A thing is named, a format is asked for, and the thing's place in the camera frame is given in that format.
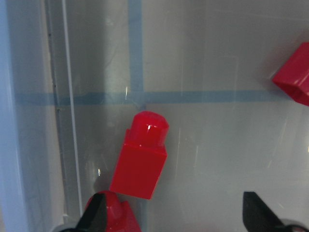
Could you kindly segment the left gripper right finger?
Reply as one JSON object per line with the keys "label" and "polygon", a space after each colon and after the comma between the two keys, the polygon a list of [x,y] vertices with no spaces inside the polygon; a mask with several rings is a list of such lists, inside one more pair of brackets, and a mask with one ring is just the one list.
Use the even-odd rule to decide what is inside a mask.
{"label": "left gripper right finger", "polygon": [[299,224],[284,224],[253,191],[243,193],[242,221],[248,232],[307,232],[309,230]]}

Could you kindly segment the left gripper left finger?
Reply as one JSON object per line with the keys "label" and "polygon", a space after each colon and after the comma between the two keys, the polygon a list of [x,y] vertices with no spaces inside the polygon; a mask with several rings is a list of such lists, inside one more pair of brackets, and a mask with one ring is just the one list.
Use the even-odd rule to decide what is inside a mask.
{"label": "left gripper left finger", "polygon": [[107,201],[104,193],[96,193],[89,201],[82,217],[74,228],[61,232],[105,232],[107,228]]}

